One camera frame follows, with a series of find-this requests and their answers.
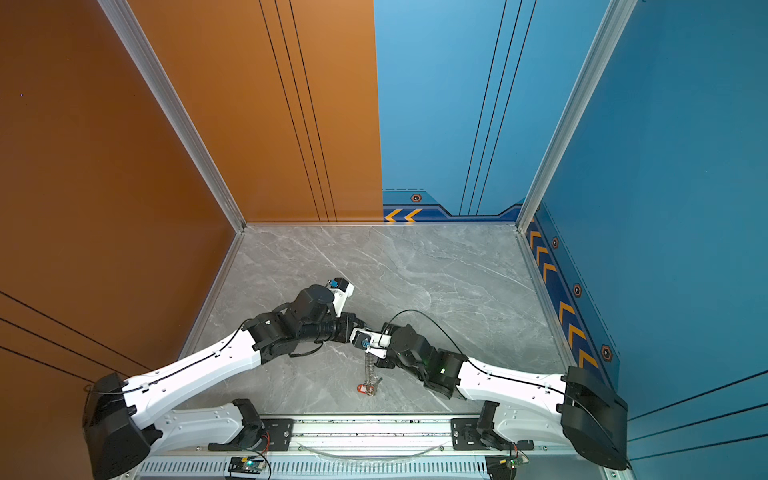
blue wall panel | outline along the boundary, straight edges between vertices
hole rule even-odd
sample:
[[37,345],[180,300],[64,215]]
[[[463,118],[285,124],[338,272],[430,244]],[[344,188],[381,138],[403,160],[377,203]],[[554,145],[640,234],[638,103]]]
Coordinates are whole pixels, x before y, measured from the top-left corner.
[[607,4],[376,0],[385,192],[424,190],[451,215],[518,203]]
[[[638,2],[545,195],[615,341],[631,418],[768,369],[767,25],[768,2]],[[760,376],[631,419],[630,437],[767,394]],[[768,433],[765,410],[630,442],[630,457]],[[728,457],[755,445],[645,458],[636,473],[765,478],[757,457]]]
[[536,3],[493,162],[482,172],[480,214],[528,194],[607,7],[608,0]]

gray marble surface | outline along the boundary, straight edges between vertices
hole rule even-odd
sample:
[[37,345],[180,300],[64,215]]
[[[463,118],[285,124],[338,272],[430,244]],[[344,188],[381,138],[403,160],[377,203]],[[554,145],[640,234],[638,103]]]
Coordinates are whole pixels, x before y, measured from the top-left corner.
[[[312,283],[344,276],[355,285],[345,311],[379,328],[418,309],[440,323],[465,354],[530,372],[562,372],[562,361],[525,268],[511,225],[248,227],[196,349],[270,311]],[[405,313],[438,348],[453,349],[427,319]],[[306,351],[312,344],[297,349]],[[400,369],[378,369],[376,396],[356,387],[364,353],[327,343],[306,358],[279,357],[185,402],[217,406],[249,398],[263,414],[478,412],[480,402],[445,399]]]

wire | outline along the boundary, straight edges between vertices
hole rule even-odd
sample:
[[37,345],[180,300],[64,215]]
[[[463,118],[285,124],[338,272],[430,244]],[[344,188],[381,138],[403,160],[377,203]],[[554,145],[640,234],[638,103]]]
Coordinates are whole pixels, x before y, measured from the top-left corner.
[[[469,362],[469,364],[470,364],[470,365],[472,365],[473,367],[475,367],[475,368],[476,368],[476,369],[477,369],[479,372],[481,372],[481,373],[483,373],[483,374],[485,374],[485,375],[487,375],[487,376],[492,376],[492,377],[494,377],[494,378],[497,378],[497,379],[510,380],[510,381],[512,381],[512,382],[524,383],[525,385],[535,386],[535,387],[538,387],[538,388],[541,388],[541,389],[549,389],[549,390],[551,390],[552,392],[557,392],[557,393],[559,393],[559,394],[563,395],[563,397],[565,397],[566,399],[570,399],[571,401],[573,401],[573,403],[575,403],[576,405],[578,405],[579,407],[581,407],[581,409],[582,409],[582,410],[584,410],[584,411],[587,413],[587,415],[589,415],[589,416],[590,416],[590,417],[591,417],[591,418],[594,420],[594,422],[595,422],[595,423],[598,425],[598,427],[600,427],[600,430],[601,430],[601,431],[603,432],[603,434],[605,435],[605,438],[606,438],[606,439],[608,439],[608,441],[611,443],[611,445],[612,445],[612,446],[616,447],[616,445],[614,444],[614,440],[613,440],[613,437],[611,437],[611,434],[610,434],[610,433],[608,433],[608,431],[607,431],[607,430],[606,430],[606,429],[603,427],[603,425],[602,425],[602,424],[601,424],[601,423],[598,421],[598,419],[596,419],[596,418],[595,418],[595,416],[594,416],[594,415],[592,415],[592,412],[590,412],[590,411],[587,409],[587,407],[585,407],[585,406],[584,406],[584,404],[582,404],[581,402],[579,402],[578,400],[576,400],[576,399],[575,399],[575,398],[573,398],[572,396],[568,395],[567,393],[565,393],[565,392],[561,392],[561,391],[560,391],[560,390],[558,390],[558,389],[553,389],[553,388],[552,388],[552,387],[550,387],[550,386],[549,386],[549,387],[547,387],[547,386],[539,385],[538,383],[533,383],[533,382],[526,382],[525,380],[511,379],[511,378],[509,378],[509,377],[506,377],[506,376],[494,375],[493,373],[489,373],[489,372],[486,372],[485,370],[483,370],[483,369],[481,369],[480,367],[478,367],[477,365],[475,365],[475,364],[474,364],[474,363],[473,363],[473,362],[472,362],[472,361],[469,359],[469,357],[468,357],[468,356],[464,355],[464,352],[462,351],[462,349],[461,349],[461,348],[459,348],[459,346],[458,346],[458,345],[456,345],[456,342],[454,342],[454,341],[453,341],[453,338],[451,338],[451,336],[450,336],[450,335],[449,335],[449,334],[448,334],[448,333],[447,333],[447,332],[446,332],[446,331],[445,331],[445,330],[444,330],[444,329],[443,329],[443,328],[442,328],[442,327],[441,327],[441,326],[440,326],[440,325],[439,325],[439,324],[438,324],[438,323],[437,323],[435,320],[433,320],[433,319],[432,319],[432,317],[430,317],[430,316],[429,316],[429,315],[427,315],[426,313],[422,312],[421,310],[414,310],[414,309],[407,309],[407,310],[403,310],[402,312],[398,312],[398,313],[397,313],[397,314],[396,314],[394,317],[392,317],[392,318],[391,318],[391,320],[390,320],[390,321],[388,321],[388,323],[391,323],[391,322],[392,322],[392,321],[393,321],[395,318],[397,318],[397,317],[398,317],[400,314],[402,314],[402,313],[406,313],[406,312],[416,312],[416,313],[419,313],[419,314],[423,315],[423,316],[424,316],[424,317],[425,317],[427,320],[429,320],[430,322],[434,323],[434,324],[435,324],[435,326],[436,326],[436,327],[438,327],[438,328],[440,329],[440,331],[443,333],[443,335],[445,335],[445,337],[446,337],[448,340],[450,340],[450,341],[451,341],[451,343],[453,344],[453,346],[454,346],[454,347],[456,347],[456,349],[458,350],[458,352],[459,352],[459,353],[461,353],[461,354],[462,354],[464,357],[466,357],[466,359],[467,359],[467,362]],[[631,468],[631,466],[630,466],[630,464],[629,464],[629,459],[628,459],[626,456],[624,456],[622,459],[623,459],[623,460],[624,460],[624,462],[627,464],[627,467]]]
[[310,356],[313,353],[317,352],[318,350],[322,349],[323,345],[325,345],[325,343],[320,342],[320,346],[318,346],[316,349],[310,350],[309,352],[303,352],[303,353],[289,353],[288,356],[292,359],[297,359],[302,356]]
[[79,352],[75,352],[73,349],[70,349],[70,348],[68,348],[68,347],[66,347],[66,346],[63,346],[63,345],[62,345],[62,344],[60,344],[60,343],[56,343],[56,342],[54,342],[53,340],[51,340],[51,339],[49,339],[49,338],[46,338],[46,337],[44,337],[43,335],[39,335],[39,334],[37,334],[37,333],[35,333],[35,332],[31,331],[31,330],[28,330],[28,329],[24,328],[24,327],[23,327],[23,326],[21,326],[21,325],[16,325],[16,324],[15,324],[15,323],[13,323],[11,320],[6,320],[6,319],[4,319],[4,318],[2,318],[2,317],[0,317],[0,320],[1,320],[1,321],[3,321],[3,322],[6,322],[8,325],[12,325],[12,326],[15,326],[16,328],[20,329],[20,330],[21,330],[21,331],[23,331],[23,332],[29,333],[30,335],[34,335],[34,336],[38,337],[39,339],[43,339],[43,340],[45,340],[46,342],[49,342],[49,343],[53,343],[54,345],[56,345],[56,346],[59,346],[59,347],[61,347],[62,349],[64,349],[64,350],[67,350],[68,352],[74,353],[75,355],[77,355],[77,356],[80,356],[80,357],[82,357],[82,358],[84,358],[84,359],[86,359],[86,360],[91,360],[93,363],[95,363],[95,364],[97,364],[97,365],[101,365],[101,366],[103,366],[105,369],[109,369],[109,370],[115,371],[115,372],[117,372],[117,373],[119,373],[119,374],[121,374],[121,375],[125,375],[123,372],[119,372],[117,369],[113,369],[112,367],[110,367],[110,366],[107,366],[107,365],[105,365],[104,363],[101,363],[101,362],[97,362],[96,360],[92,359],[92,358],[91,358],[91,357],[89,357],[89,356],[85,356],[85,355],[83,355],[82,353],[79,353]]
[[35,313],[38,313],[38,314],[40,314],[40,315],[44,316],[45,318],[47,318],[47,319],[51,320],[52,322],[58,323],[59,325],[63,326],[65,329],[70,329],[72,332],[75,332],[75,333],[77,333],[79,336],[83,336],[83,337],[85,337],[85,338],[89,339],[90,341],[92,341],[93,343],[95,343],[95,344],[97,344],[97,345],[101,345],[101,346],[103,346],[105,349],[109,350],[110,352],[113,352],[113,353],[117,353],[119,356],[123,357],[124,359],[130,360],[130,361],[132,361],[133,363],[135,363],[136,365],[138,365],[138,366],[142,366],[142,367],[144,367],[145,369],[149,370],[149,367],[148,367],[148,366],[140,364],[140,363],[139,363],[139,362],[137,362],[136,360],[134,360],[134,359],[132,359],[132,358],[130,358],[130,357],[127,357],[127,356],[123,355],[122,353],[118,352],[117,350],[114,350],[114,349],[111,349],[111,348],[109,348],[109,347],[108,347],[108,346],[106,346],[105,344],[103,344],[103,343],[101,343],[101,342],[98,342],[98,341],[96,341],[96,340],[92,339],[90,336],[88,336],[88,335],[85,335],[85,334],[84,334],[84,333],[82,333],[82,332],[78,332],[76,329],[73,329],[72,327],[70,327],[70,326],[69,326],[69,325],[67,325],[66,323],[64,323],[64,322],[59,322],[59,321],[58,321],[58,320],[56,320],[54,317],[52,317],[52,316],[50,316],[50,315],[47,315],[47,314],[45,314],[45,313],[41,312],[40,310],[38,310],[38,309],[34,308],[34,307],[33,307],[33,306],[31,306],[31,305],[28,305],[27,303],[24,303],[24,302],[22,302],[22,301],[21,301],[21,300],[19,300],[18,298],[15,298],[15,297],[13,297],[13,296],[10,296],[10,295],[8,295],[6,292],[3,292],[3,291],[0,291],[0,295],[3,295],[3,296],[5,296],[5,297],[9,298],[10,300],[13,300],[14,302],[18,303],[19,305],[23,305],[23,306],[27,307],[27,308],[28,308],[28,309],[30,309],[31,311],[33,311],[33,312],[35,312]]
[[253,452],[253,453],[257,454],[259,457],[264,459],[264,461],[266,462],[266,466],[270,469],[270,475],[268,477],[266,477],[266,480],[270,480],[272,478],[272,465],[270,464],[270,461],[267,460],[266,457],[264,456],[264,454],[262,452],[259,452],[258,450],[249,450],[249,452]]
[[[517,446],[517,445],[515,445],[515,443],[514,443],[514,442],[512,443],[512,446],[514,446],[514,447],[515,447],[515,453],[517,453],[517,455],[515,456],[515,458],[517,458],[518,456],[520,456],[520,454],[518,453],[518,446]],[[512,447],[509,447],[509,459],[510,459],[510,460],[512,460]],[[515,464],[514,464],[514,463],[512,463],[512,464],[509,466],[509,480],[512,480],[514,477],[515,477]]]
[[[235,330],[235,332],[232,334],[232,336],[230,337],[230,339],[229,339],[229,340],[227,340],[227,343],[224,343],[224,346],[223,346],[223,347],[221,347],[220,349],[218,349],[218,351],[217,351],[217,352],[215,352],[215,353],[211,353],[209,356],[205,356],[205,357],[203,357],[203,358],[201,358],[201,359],[199,359],[199,360],[197,360],[197,361],[195,361],[195,362],[192,362],[192,363],[190,363],[189,365],[187,365],[187,366],[184,366],[184,367],[182,367],[182,368],[180,368],[180,369],[176,370],[175,372],[169,373],[169,374],[168,374],[168,375],[166,375],[166,376],[163,376],[163,377],[160,377],[159,379],[153,380],[153,381],[149,382],[149,383],[148,383],[148,385],[155,385],[155,384],[157,384],[157,383],[159,383],[159,382],[162,382],[162,381],[163,381],[163,380],[165,380],[165,379],[169,379],[170,377],[172,377],[172,376],[176,375],[177,373],[183,372],[184,370],[186,370],[186,369],[190,368],[191,366],[195,366],[195,365],[197,365],[198,363],[200,363],[200,362],[202,362],[202,361],[204,361],[204,360],[208,360],[210,357],[212,357],[212,356],[215,356],[215,355],[216,355],[216,353],[221,353],[221,352],[223,352],[223,350],[224,350],[224,349],[226,349],[226,348],[227,348],[227,347],[230,345],[230,343],[232,343],[232,340],[234,340],[234,338],[235,338],[235,336],[237,335],[237,333],[238,333],[239,331],[241,331],[241,330],[242,330],[243,326],[245,325],[245,322],[247,322],[248,320],[250,320],[250,319],[245,319],[245,320],[243,320],[243,322],[242,322],[242,323],[240,323],[240,325],[237,327],[237,330]],[[83,388],[83,390],[85,390],[85,391],[86,391],[86,392],[88,392],[89,394],[91,394],[91,393],[97,393],[97,394],[99,394],[99,395],[123,395],[123,394],[125,394],[125,393],[138,392],[139,390],[142,390],[142,389],[144,388],[143,386],[138,386],[138,387],[136,387],[135,389],[130,389],[130,390],[122,390],[122,391],[120,391],[120,392],[99,392],[99,391],[95,391],[95,390],[93,390],[93,387],[94,387],[94,386],[86,385],[86,386],[85,386],[85,388]]]
[[439,449],[440,447],[444,446],[445,443],[441,443],[440,445],[435,445],[434,447],[431,447],[429,449],[423,450],[419,453],[415,453],[413,455],[398,455],[398,456],[387,456],[387,457],[367,457],[367,456],[359,456],[359,455],[334,455],[333,453],[323,452],[321,450],[315,450],[311,447],[308,447],[306,445],[299,444],[300,447],[302,447],[304,450],[314,453],[318,457],[327,457],[332,458],[334,460],[340,461],[340,462],[348,462],[349,464],[361,464],[365,462],[370,462],[372,464],[377,465],[387,465],[387,464],[396,464],[396,463],[404,463],[404,462],[410,462],[414,458],[418,458],[421,456],[424,456],[433,450]]

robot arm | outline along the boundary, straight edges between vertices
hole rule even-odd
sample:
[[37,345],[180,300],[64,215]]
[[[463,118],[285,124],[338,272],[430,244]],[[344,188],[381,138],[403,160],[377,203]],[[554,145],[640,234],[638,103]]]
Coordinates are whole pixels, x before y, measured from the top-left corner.
[[[353,290],[342,278],[312,285],[293,302],[244,321],[221,341],[169,366],[124,381],[116,373],[100,379],[83,415],[94,478],[113,478],[151,453],[189,445],[253,449],[266,427],[250,401],[212,409],[172,408],[277,356],[303,355],[293,353],[301,342],[322,346],[325,341],[351,342],[376,355],[376,366],[403,368],[448,398],[458,392],[484,400],[473,432],[484,445],[509,449],[523,439],[570,442],[599,465],[627,467],[626,403],[591,374],[571,367],[561,378],[486,365],[435,349],[410,325],[390,323],[382,332],[373,332],[354,313],[343,312]],[[515,414],[505,416],[505,411]]]
[[628,467],[627,403],[584,369],[572,366],[566,375],[504,369],[436,349],[411,325],[385,324],[381,333],[355,328],[350,340],[378,357],[379,368],[402,368],[449,399],[457,392],[484,401],[471,433],[489,448],[508,450],[523,440],[571,443],[598,465]]

aluminum frame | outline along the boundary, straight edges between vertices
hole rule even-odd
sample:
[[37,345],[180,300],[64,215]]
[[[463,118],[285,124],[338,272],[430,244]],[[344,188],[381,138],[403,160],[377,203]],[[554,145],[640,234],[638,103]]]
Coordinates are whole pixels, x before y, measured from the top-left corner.
[[[452,447],[451,420],[478,418],[478,413],[379,413],[334,415],[262,415],[262,419],[293,419],[291,443],[281,455],[315,456],[311,450],[331,455],[452,456],[493,454],[493,450],[458,451]],[[578,455],[571,445],[560,442],[536,442],[527,455]],[[197,445],[159,455],[222,455],[208,452],[207,445]]]
[[98,3],[232,228],[242,231],[246,225],[245,218],[127,0],[98,0]]
[[594,89],[598,86],[605,66],[614,53],[619,37],[624,31],[624,27],[627,26],[627,21],[632,15],[636,3],[637,0],[611,0],[608,5],[598,33],[594,36],[592,46],[589,48],[581,71],[576,78],[568,103],[565,104],[563,115],[560,116],[558,126],[552,134],[552,139],[536,171],[531,188],[525,196],[525,202],[520,209],[517,221],[520,231],[525,232],[525,229],[528,228],[541,199],[544,198],[549,182],[558,169],[565,149],[571,142],[571,137],[573,137],[581,116],[592,98]]
[[549,299],[547,286],[544,284],[544,279],[541,278],[541,274],[538,272],[533,252],[528,248],[525,232],[515,232],[515,238],[518,247],[520,248],[520,252],[525,259],[525,266],[528,268],[528,273],[531,275],[531,281],[533,282],[538,302],[541,304],[541,309],[544,310],[544,317],[547,320],[547,325],[552,333],[554,346],[558,349],[560,360],[563,362],[563,371],[566,372],[568,371],[569,366],[577,366],[576,360],[571,353],[571,347],[568,345],[565,335],[563,335],[562,326],[558,319],[558,313],[554,311],[552,302]]

